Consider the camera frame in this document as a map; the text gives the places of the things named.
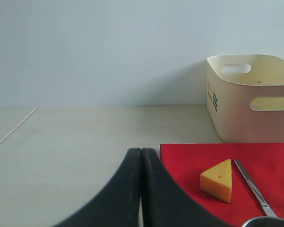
white wall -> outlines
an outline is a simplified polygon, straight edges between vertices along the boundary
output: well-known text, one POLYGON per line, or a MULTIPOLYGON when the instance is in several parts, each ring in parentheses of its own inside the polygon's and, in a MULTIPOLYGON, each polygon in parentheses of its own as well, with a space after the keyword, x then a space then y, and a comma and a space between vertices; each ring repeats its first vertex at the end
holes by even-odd
POLYGON ((205 103, 226 53, 284 58, 284 0, 0 0, 0 107, 205 103))

red napkin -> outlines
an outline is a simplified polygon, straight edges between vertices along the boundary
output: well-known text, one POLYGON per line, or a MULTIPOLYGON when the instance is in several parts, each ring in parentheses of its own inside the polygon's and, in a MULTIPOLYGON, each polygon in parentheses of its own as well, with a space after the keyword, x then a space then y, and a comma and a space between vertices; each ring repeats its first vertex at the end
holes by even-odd
POLYGON ((199 177, 228 158, 239 159, 275 214, 284 218, 284 143, 162 144, 160 153, 170 175, 193 200, 238 227, 265 213, 234 162, 230 204, 201 191, 199 177))

cheese wedge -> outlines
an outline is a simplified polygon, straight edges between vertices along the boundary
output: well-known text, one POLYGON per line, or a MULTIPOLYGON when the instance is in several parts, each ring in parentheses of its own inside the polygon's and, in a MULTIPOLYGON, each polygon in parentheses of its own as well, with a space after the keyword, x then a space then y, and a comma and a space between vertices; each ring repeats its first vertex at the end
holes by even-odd
POLYGON ((231 160, 227 159, 200 174, 200 189, 224 202, 231 202, 231 160))

plastic basket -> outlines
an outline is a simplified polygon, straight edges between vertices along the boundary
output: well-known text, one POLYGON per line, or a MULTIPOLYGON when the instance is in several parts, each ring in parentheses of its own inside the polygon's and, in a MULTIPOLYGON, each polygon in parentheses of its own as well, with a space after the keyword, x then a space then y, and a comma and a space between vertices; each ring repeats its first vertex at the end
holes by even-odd
POLYGON ((221 139, 284 142, 284 60, 249 54, 207 62, 207 108, 221 139))

metal spoon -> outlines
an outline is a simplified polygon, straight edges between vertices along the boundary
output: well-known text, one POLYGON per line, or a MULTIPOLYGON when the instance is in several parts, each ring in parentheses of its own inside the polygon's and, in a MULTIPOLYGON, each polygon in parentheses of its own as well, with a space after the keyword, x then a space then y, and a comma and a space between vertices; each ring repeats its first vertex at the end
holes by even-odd
POLYGON ((278 218, 273 210, 269 207, 268 203, 265 201, 264 197, 260 193, 259 189, 252 181, 250 175, 247 173, 244 166, 240 163, 238 159, 234 160, 237 168, 243 175, 245 181, 253 191, 257 200, 260 202, 261 207, 267 216, 255 217, 246 221, 242 227, 284 227, 284 219, 278 218))

